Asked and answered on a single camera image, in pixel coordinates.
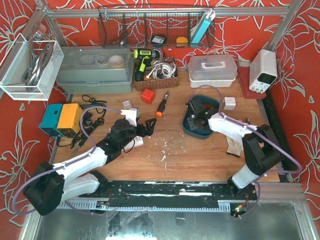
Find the large red spring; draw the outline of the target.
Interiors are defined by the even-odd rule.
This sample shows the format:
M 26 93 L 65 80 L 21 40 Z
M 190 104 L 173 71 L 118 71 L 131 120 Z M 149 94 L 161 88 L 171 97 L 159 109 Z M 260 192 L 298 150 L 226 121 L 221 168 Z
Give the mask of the large red spring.
M 205 108 L 207 108 L 208 110 L 213 108 L 213 106 L 211 104 L 209 104 L 209 103 L 203 103 L 203 106 Z

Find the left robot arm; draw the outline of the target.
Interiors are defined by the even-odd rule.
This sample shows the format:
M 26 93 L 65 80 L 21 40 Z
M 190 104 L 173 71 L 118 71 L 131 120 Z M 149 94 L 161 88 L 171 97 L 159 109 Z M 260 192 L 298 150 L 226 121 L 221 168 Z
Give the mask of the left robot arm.
M 45 216 L 61 202 L 105 189 L 108 181 L 96 169 L 114 161 L 126 147 L 132 150 L 138 146 L 137 137 L 150 137 L 156 122 L 151 118 L 144 124 L 132 125 L 125 118 L 116 120 L 106 137 L 87 152 L 57 164 L 39 164 L 23 187 L 23 195 Z

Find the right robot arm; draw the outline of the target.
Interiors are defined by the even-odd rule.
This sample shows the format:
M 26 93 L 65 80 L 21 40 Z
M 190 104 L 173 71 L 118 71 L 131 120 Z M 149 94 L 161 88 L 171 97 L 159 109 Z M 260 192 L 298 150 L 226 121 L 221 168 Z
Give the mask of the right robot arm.
M 221 133 L 243 147 L 245 164 L 227 181 L 231 195 L 237 195 L 283 160 L 270 126 L 243 123 L 227 116 L 219 107 L 205 107 L 198 97 L 191 98 L 186 107 L 196 128 Z

